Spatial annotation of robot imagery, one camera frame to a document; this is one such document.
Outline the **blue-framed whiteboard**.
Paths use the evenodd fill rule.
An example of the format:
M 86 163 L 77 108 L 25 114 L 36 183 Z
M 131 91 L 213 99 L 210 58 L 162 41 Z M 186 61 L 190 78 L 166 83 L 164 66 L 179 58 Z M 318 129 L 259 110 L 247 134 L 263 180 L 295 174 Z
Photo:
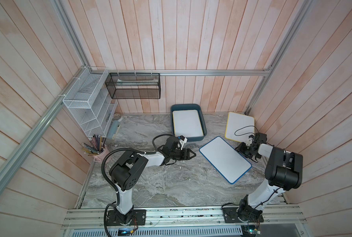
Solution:
M 220 136 L 202 146 L 199 152 L 230 184 L 252 168 L 251 163 Z

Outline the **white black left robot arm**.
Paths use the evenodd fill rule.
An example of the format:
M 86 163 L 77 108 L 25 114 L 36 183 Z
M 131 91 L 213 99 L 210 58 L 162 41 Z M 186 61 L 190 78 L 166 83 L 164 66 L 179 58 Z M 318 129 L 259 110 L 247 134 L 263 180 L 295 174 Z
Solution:
M 161 134 L 153 138 L 154 151 L 145 152 L 134 148 L 116 149 L 105 156 L 102 162 L 102 174 L 104 179 L 116 192 L 115 211 L 126 217 L 132 212 L 132 188 L 138 182 L 143 171 L 147 167 L 169 166 L 170 161 L 188 161 L 196 157 L 196 153 L 184 145 L 187 138 L 171 134 Z M 122 152 L 121 157 L 112 165 L 109 173 L 106 173 L 107 160 L 115 153 Z

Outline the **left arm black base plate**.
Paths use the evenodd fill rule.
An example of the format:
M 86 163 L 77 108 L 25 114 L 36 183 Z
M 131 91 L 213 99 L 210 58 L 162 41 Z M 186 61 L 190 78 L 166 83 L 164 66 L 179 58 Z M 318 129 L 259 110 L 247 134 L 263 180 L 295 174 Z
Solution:
M 146 210 L 130 210 L 127 214 L 122 214 L 116 209 L 107 211 L 104 225 L 110 226 L 133 226 L 133 225 L 145 225 Z

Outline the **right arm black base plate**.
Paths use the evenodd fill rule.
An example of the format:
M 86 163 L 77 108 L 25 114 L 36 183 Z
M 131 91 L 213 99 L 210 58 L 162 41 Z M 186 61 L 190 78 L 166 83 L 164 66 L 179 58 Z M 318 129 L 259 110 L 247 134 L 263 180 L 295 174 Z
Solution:
M 262 223 L 263 212 L 250 206 L 223 206 L 221 208 L 225 223 Z

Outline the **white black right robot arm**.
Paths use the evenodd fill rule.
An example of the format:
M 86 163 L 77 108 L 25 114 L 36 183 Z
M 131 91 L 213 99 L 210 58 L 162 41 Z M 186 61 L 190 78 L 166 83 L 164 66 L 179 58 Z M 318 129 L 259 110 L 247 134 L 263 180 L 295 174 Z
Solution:
M 242 222 L 262 221 L 263 210 L 275 197 L 302 184 L 303 156 L 267 143 L 267 135 L 250 135 L 235 150 L 253 162 L 267 158 L 265 179 L 251 194 L 246 195 L 237 208 Z

